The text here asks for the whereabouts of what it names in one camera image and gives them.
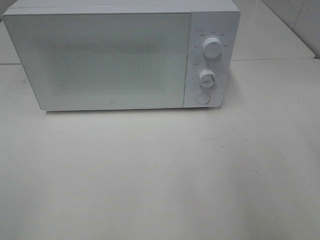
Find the white dial knob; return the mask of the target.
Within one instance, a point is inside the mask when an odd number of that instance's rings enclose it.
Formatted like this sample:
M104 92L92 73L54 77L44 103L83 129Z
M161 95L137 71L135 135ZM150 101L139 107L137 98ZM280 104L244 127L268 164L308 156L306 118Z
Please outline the white dial knob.
M211 88L216 83L216 75L212 70L204 69L199 73L199 84L203 88Z
M214 59L222 53L222 41L217 36L209 36L202 43L205 57Z

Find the white microwave door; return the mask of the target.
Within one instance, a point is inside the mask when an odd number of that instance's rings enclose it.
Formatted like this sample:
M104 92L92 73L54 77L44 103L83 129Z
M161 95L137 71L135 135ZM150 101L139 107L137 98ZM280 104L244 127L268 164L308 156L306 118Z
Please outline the white microwave door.
M184 104L191 15L7 15L42 110Z

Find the round door release button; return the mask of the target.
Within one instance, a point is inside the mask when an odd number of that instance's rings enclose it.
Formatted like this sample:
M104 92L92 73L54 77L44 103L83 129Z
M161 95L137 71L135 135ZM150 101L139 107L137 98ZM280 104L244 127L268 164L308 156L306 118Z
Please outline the round door release button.
M210 102L210 100L211 100L211 95L206 92L199 93L195 97L195 101L200 105L208 104Z

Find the white microwave oven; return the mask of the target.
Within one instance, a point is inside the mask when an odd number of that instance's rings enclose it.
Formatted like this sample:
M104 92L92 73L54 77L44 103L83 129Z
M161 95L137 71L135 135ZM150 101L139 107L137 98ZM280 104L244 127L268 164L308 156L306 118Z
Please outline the white microwave oven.
M219 107L231 0L18 0L2 18L45 111Z

